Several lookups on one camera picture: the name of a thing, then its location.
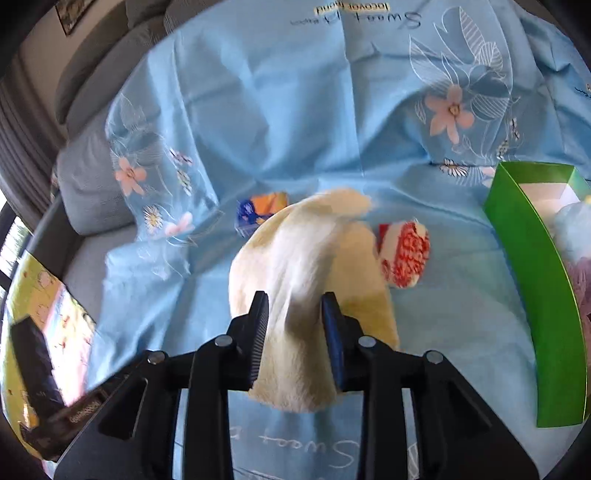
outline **curtain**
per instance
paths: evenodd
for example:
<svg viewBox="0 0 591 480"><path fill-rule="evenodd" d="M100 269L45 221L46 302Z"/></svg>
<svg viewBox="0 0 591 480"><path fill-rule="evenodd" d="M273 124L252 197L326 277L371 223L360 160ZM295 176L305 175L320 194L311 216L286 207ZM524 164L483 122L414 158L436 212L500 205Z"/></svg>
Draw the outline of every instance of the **curtain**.
<svg viewBox="0 0 591 480"><path fill-rule="evenodd" d="M49 207L51 169L63 144L17 54L0 80L0 190L31 232Z"/></svg>

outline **gray pillow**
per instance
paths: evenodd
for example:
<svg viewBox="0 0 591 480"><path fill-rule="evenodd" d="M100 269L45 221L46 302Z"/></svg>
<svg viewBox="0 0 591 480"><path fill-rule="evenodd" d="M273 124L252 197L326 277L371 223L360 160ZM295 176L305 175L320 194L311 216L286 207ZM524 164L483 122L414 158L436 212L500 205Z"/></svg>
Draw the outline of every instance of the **gray pillow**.
<svg viewBox="0 0 591 480"><path fill-rule="evenodd" d="M54 110L60 124L66 121L70 105L80 87L107 52L128 31L125 4L121 3L107 13L82 41L57 84Z"/></svg>
<svg viewBox="0 0 591 480"><path fill-rule="evenodd" d="M106 232L134 221L113 172L105 136L108 113L107 106L57 156L61 198L79 235Z"/></svg>
<svg viewBox="0 0 591 480"><path fill-rule="evenodd" d="M170 0L125 0L129 29L157 15L164 15Z"/></svg>
<svg viewBox="0 0 591 480"><path fill-rule="evenodd" d="M163 17L154 17L124 36L102 59L78 91L66 117L66 128L74 138L121 89L145 53L166 36Z"/></svg>
<svg viewBox="0 0 591 480"><path fill-rule="evenodd" d="M200 14L206 8L212 7L221 0L173 0L166 9L164 28L167 33L176 30L187 20Z"/></svg>

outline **pink flower print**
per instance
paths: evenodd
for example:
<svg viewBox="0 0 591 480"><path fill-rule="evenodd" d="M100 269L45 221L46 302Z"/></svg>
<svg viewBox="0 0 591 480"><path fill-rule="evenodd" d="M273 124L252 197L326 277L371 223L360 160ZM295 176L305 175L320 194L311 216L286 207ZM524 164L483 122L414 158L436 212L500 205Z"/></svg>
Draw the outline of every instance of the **pink flower print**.
<svg viewBox="0 0 591 480"><path fill-rule="evenodd" d="M190 212L185 212L180 218L178 223L169 223L164 229L166 236L177 236L188 230L195 228L191 223L193 221L193 215Z"/></svg>
<svg viewBox="0 0 591 480"><path fill-rule="evenodd" d="M456 123L462 128L470 128L474 123L474 115L465 110L462 105L462 88L459 85L451 85L447 90L447 99L427 95L425 105L435 112L431 120L429 134L439 135L447 129L447 136L454 144L460 142Z"/></svg>
<svg viewBox="0 0 591 480"><path fill-rule="evenodd" d="M121 168L121 170L115 172L115 178L121 184L123 194L128 197L133 190L136 193L143 195L144 189L139 186L138 182L144 181L148 176L145 169L142 167L132 168L129 164L129 160L125 157L119 159L119 168Z"/></svg>

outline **light blue fabric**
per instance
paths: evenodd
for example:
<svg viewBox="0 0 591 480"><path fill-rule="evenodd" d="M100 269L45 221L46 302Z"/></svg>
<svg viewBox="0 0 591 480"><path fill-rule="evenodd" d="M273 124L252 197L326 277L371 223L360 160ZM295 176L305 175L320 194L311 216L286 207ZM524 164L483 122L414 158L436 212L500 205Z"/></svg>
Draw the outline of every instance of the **light blue fabric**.
<svg viewBox="0 0 591 480"><path fill-rule="evenodd" d="M508 0L318 6L226 0L154 48L117 97L113 162L128 159L143 195L128 198L138 240L108 255L88 384L143 349L177 355L225 332L239 200L350 186L374 200L373 228L429 229L423 278L392 291L403 350L447 355L545 475L580 427L535 427L530 330L481 205L500 160L591 177L591 75L568 39ZM353 479L360 416L359 395L296 416L231 394L236 478Z"/></svg>

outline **green cardboard tray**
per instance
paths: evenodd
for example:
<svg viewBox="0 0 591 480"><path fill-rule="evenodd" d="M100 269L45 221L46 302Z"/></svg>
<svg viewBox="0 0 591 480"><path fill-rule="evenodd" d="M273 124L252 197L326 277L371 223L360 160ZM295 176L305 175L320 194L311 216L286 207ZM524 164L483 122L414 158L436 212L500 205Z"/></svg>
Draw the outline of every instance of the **green cardboard tray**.
<svg viewBox="0 0 591 480"><path fill-rule="evenodd" d="M572 166L503 162L484 205L515 273L531 328L537 425L575 425L589 415L590 393L579 309L558 250L520 183L567 183L580 200L591 188Z"/></svg>

